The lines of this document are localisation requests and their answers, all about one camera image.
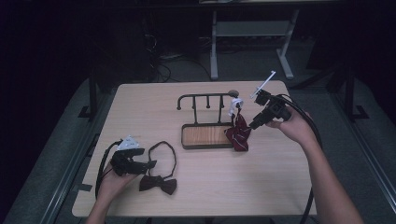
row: bow tie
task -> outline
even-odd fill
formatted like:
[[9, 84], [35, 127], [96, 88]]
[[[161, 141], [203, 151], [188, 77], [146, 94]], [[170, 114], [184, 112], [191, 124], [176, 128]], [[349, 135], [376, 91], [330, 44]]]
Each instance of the bow tie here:
[[148, 176], [144, 175], [140, 180], [139, 191], [152, 189], [154, 187], [160, 187], [161, 190], [169, 195], [172, 195], [177, 186], [175, 179], [163, 180], [160, 175]]
[[231, 116], [232, 128], [224, 130], [228, 140], [233, 144], [235, 151], [248, 151], [248, 137], [250, 136], [251, 128], [247, 126], [244, 117], [241, 114], [241, 108], [238, 108], [235, 123], [233, 123], [235, 115]]

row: black wire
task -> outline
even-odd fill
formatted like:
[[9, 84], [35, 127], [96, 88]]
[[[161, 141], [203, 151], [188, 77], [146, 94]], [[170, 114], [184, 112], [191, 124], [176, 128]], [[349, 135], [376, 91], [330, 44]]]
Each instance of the black wire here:
[[166, 78], [164, 78], [163, 73], [160, 72], [160, 71], [157, 69], [157, 73], [158, 73], [157, 82], [160, 82], [160, 77], [163, 79], [163, 82], [167, 82], [168, 80], [174, 80], [174, 81], [176, 81], [176, 82], [180, 82], [179, 80], [176, 80], [176, 79], [174, 79], [174, 78], [171, 78], [172, 71], [171, 71], [171, 69], [170, 69], [168, 66], [166, 66], [166, 65], [164, 65], [164, 64], [162, 64], [162, 63], [158, 64], [158, 66], [164, 67], [164, 68], [168, 71], [168, 76], [167, 76]]
[[[295, 109], [303, 117], [303, 119], [308, 123], [308, 125], [311, 127], [312, 131], [314, 132], [315, 137], [317, 138], [317, 141], [318, 141], [320, 147], [322, 148], [320, 134], [318, 132], [318, 128], [315, 125], [314, 121], [308, 115], [306, 115], [306, 113], [299, 106], [297, 106], [297, 104], [293, 103], [292, 101], [285, 99], [281, 95], [280, 96], [272, 96], [272, 98], [276, 98], [276, 99], [282, 101], [283, 103], [285, 103], [286, 105], [289, 105], [293, 109]], [[309, 192], [308, 202], [306, 203], [306, 207], [305, 207], [303, 216], [300, 220], [300, 224], [304, 224], [306, 222], [306, 220], [309, 216], [309, 211], [311, 209], [313, 201], [314, 201], [314, 192], [311, 188], [311, 190]]]
[[163, 77], [163, 73], [159, 70], [156, 71], [157, 72], [157, 82], [165, 82], [165, 79]]
[[103, 176], [102, 176], [102, 178], [103, 177], [105, 177], [108, 173], [110, 173], [110, 171], [112, 171], [113, 170], [113, 168], [111, 168], [111, 169], [109, 169]]
[[320, 223], [320, 222], [319, 222], [316, 218], [314, 218], [314, 217], [311, 217], [311, 219], [312, 219], [312, 221], [314, 221], [314, 222], [317, 223], [317, 224]]
[[247, 47], [243, 47], [242, 45], [240, 45], [236, 42], [230, 41], [230, 39], [228, 39], [228, 40], [224, 40], [222, 45], [219, 44], [217, 46], [216, 52], [218, 54], [235, 54], [235, 53], [239, 53], [242, 51], [246, 51], [247, 49], [248, 49]]
[[201, 63], [197, 62], [197, 61], [194, 60], [194, 59], [189, 59], [189, 58], [176, 58], [176, 59], [169, 59], [169, 60], [166, 60], [166, 61], [169, 61], [169, 62], [183, 62], [183, 61], [186, 61], [186, 62], [196, 63], [196, 64], [200, 65], [200, 66], [204, 69], [205, 73], [210, 77], [210, 74], [209, 74], [209, 72], [207, 71], [207, 69], [206, 69]]
[[103, 169], [105, 168], [105, 163], [106, 163], [106, 159], [107, 159], [108, 153], [110, 152], [111, 148], [113, 148], [115, 145], [119, 145], [121, 142], [122, 142], [122, 140], [120, 140], [118, 142], [114, 142], [113, 144], [111, 144], [110, 147], [108, 147], [106, 149], [106, 151], [105, 151], [105, 153], [103, 155], [102, 161], [101, 161], [100, 166], [99, 166], [98, 176], [96, 177], [95, 198], [98, 197], [99, 188], [100, 188], [100, 185], [101, 185], [103, 177], [104, 177], [103, 176]]

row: red fabric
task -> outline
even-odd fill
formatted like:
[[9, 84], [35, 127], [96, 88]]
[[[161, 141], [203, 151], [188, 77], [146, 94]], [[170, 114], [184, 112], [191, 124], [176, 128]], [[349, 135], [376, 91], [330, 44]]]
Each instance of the red fabric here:
[[239, 108], [233, 127], [224, 130], [225, 135], [233, 144], [233, 149], [235, 149], [235, 151], [248, 151], [248, 137], [250, 136], [250, 132], [251, 128], [247, 126], [244, 117], [241, 115], [241, 109]]

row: wooden table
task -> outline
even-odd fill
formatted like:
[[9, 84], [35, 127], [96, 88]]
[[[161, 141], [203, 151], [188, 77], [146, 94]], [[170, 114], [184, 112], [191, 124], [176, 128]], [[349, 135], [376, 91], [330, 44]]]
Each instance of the wooden table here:
[[[149, 148], [160, 141], [171, 144], [177, 154], [174, 178], [177, 189], [167, 195], [160, 188], [139, 191], [142, 177], [135, 179], [111, 205], [108, 215], [118, 217], [215, 217], [301, 215], [311, 188], [306, 158], [299, 145], [281, 131], [265, 126], [253, 130], [248, 152], [232, 148], [184, 149], [181, 126], [194, 122], [191, 100], [177, 99], [183, 94], [224, 93], [237, 90], [244, 100], [242, 115], [249, 124], [263, 110], [249, 95], [260, 81], [194, 82], [121, 85], [108, 113], [105, 126], [92, 155], [73, 214], [86, 217], [95, 202], [94, 186], [104, 151], [113, 142], [131, 135], [146, 151], [136, 161], [147, 161]], [[272, 94], [288, 93], [283, 82], [270, 81], [264, 88]], [[211, 104], [217, 105], [214, 99]], [[222, 121], [230, 120], [224, 98]], [[205, 98], [197, 98], [199, 122], [217, 122], [218, 107], [206, 109]], [[173, 154], [159, 146], [151, 157], [157, 160], [152, 175], [169, 175]], [[311, 214], [315, 214], [315, 205]]]

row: black metal frame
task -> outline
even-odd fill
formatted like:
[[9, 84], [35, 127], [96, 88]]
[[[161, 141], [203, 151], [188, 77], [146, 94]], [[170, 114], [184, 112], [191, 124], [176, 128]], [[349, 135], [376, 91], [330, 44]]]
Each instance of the black metal frame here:
[[[230, 126], [233, 127], [233, 124], [231, 122], [221, 122], [221, 109], [224, 108], [224, 100], [223, 97], [225, 95], [228, 95], [230, 97], [236, 97], [232, 93], [202, 93], [202, 94], [185, 94], [180, 96], [177, 99], [177, 110], [181, 110], [180, 102], [183, 98], [190, 97], [192, 98], [192, 109], [194, 111], [194, 123], [193, 124], [184, 124], [181, 127], [181, 145], [183, 146], [184, 149], [205, 149], [205, 148], [225, 148], [225, 147], [233, 147], [233, 145], [230, 144], [212, 144], [212, 145], [192, 145], [192, 146], [186, 146], [183, 144], [183, 131], [185, 128], [190, 128], [190, 127], [219, 127], [219, 126]], [[205, 97], [206, 98], [206, 108], [210, 108], [210, 96], [218, 96], [220, 98], [219, 100], [219, 120], [217, 123], [198, 123], [197, 119], [197, 105], [196, 105], [196, 97]]]
[[92, 121], [96, 115], [97, 107], [98, 107], [97, 106], [97, 96], [96, 96], [96, 82], [95, 82], [93, 71], [90, 73], [90, 77], [89, 77], [88, 81], [89, 81], [89, 86], [90, 86], [90, 105], [83, 106], [81, 108], [81, 111], [79, 112], [78, 117], [79, 118], [89, 118], [90, 121]]

